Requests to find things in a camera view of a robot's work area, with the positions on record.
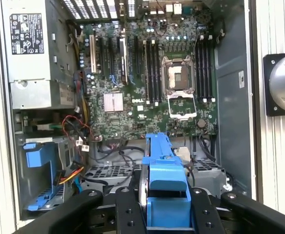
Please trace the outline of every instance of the screw hole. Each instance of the screw hole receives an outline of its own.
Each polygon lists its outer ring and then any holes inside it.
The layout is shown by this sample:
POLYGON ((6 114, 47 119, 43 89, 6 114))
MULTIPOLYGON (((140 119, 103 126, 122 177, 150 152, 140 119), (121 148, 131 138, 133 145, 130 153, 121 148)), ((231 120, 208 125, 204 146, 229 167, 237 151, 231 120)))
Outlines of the screw hole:
POLYGON ((128 227, 133 227, 135 225, 134 221, 129 221, 127 223, 128 227))
POLYGON ((205 223, 205 226, 206 226, 207 228, 213 228, 213 224, 210 223, 210 222, 205 223))

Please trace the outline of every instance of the ram slot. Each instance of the ram slot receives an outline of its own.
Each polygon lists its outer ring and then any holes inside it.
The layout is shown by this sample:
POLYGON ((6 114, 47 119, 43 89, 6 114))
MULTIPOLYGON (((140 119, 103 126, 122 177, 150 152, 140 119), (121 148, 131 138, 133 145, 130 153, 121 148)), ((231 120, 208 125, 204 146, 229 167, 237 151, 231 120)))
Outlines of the ram slot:
POLYGON ((153 69, 152 69, 152 55, 151 55, 151 41, 147 40, 147 66, 148 66, 148 86, 149 86, 149 96, 150 102, 153 103, 154 95, 153 95, 153 69))
POLYGON ((207 99, 207 85, 206 85, 206 70, 205 70, 205 49, 204 49, 204 42, 201 41, 200 45, 200 54, 201 54, 201 71, 202 71, 202 80, 203 80, 203 98, 204 100, 207 99))
POLYGON ((200 50, 199 50, 199 43, 196 44, 195 48, 195 55, 196 55, 196 72, 197 72, 197 93, 198 98, 202 100, 203 98, 203 91, 202 91, 202 75, 201 75, 201 63, 200 63, 200 50))
POLYGON ((211 61, 210 61, 210 41, 205 43, 205 53, 206 53, 206 80, 208 88, 208 97, 212 98, 212 77, 211 77, 211 61))
POLYGON ((108 38, 108 53, 109 53, 110 75, 114 75, 114 53, 113 53, 112 38, 108 38))
POLYGON ((96 59, 96 38, 95 35, 89 35, 89 54, 90 54, 90 68, 92 73, 97 73, 97 59, 96 59))
POLYGON ((151 90, 151 73, 150 73, 150 63, 149 63, 149 41, 143 41, 144 50, 144 65, 145 65, 145 89, 146 89, 146 103, 152 101, 152 90, 151 90))
POLYGON ((159 58, 159 43, 156 42, 155 45, 155 62, 156 62, 156 71, 157 71, 157 90, 158 90, 158 102, 162 102, 162 90, 161 90, 161 74, 160 74, 160 58, 159 58))
POLYGON ((136 60, 136 72, 137 74, 141 73, 141 53, 138 43, 138 36, 134 37, 134 51, 135 51, 135 60, 136 60))
POLYGON ((156 61, 155 61, 155 40, 151 40, 150 43, 150 64, 151 64, 151 85, 152 85, 152 95, 154 102, 158 102, 158 92, 157 92, 157 71, 156 71, 156 61))
POLYGON ((104 48, 103 48, 103 40, 102 38, 98 38, 98 47, 99 47, 99 61, 100 61, 100 67, 102 70, 102 75, 104 76, 104 48))

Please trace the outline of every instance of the chipset heatsink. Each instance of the chipset heatsink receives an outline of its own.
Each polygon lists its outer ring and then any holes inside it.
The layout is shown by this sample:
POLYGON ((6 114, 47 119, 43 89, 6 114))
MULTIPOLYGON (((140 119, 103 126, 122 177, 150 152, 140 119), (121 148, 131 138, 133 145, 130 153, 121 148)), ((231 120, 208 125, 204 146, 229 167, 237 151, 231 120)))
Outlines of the chipset heatsink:
POLYGON ((123 111, 123 93, 108 93, 103 95, 105 112, 123 111))

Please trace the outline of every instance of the label sticker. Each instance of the label sticker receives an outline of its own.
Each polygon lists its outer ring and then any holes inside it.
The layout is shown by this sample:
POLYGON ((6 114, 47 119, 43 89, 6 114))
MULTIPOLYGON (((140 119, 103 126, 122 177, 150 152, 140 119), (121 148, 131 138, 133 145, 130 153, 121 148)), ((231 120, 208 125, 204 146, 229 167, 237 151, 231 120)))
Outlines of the label sticker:
POLYGON ((74 93, 65 84, 59 84, 60 90, 60 104, 61 105, 73 105, 74 104, 74 93))
POLYGON ((44 53, 41 14, 10 15, 10 34, 13 55, 44 53))
POLYGON ((244 88, 244 71, 239 72, 239 88, 244 88))
POLYGON ((82 151, 89 152, 89 146, 88 145, 82 145, 82 151))

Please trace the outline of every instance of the warning label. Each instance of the warning label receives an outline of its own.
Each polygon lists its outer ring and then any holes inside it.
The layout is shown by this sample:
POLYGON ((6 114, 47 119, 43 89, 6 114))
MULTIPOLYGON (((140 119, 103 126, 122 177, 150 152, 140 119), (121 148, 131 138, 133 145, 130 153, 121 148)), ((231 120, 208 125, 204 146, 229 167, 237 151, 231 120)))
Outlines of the warning label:
POLYGON ((13 55, 44 53, 41 14, 12 14, 10 32, 13 55))

